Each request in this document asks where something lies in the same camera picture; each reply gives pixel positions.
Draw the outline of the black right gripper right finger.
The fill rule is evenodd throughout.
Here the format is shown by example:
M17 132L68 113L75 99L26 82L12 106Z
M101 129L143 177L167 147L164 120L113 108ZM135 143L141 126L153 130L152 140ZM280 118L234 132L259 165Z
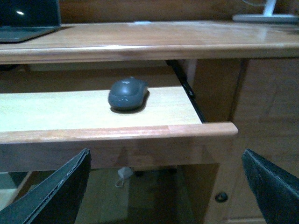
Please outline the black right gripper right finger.
M299 179L251 149L242 155L249 187L268 224L299 222Z

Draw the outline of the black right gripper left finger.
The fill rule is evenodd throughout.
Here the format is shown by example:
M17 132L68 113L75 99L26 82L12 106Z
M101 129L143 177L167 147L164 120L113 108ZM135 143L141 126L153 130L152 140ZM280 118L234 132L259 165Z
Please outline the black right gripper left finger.
M84 149L30 192L0 212L2 224L73 224L91 169Z

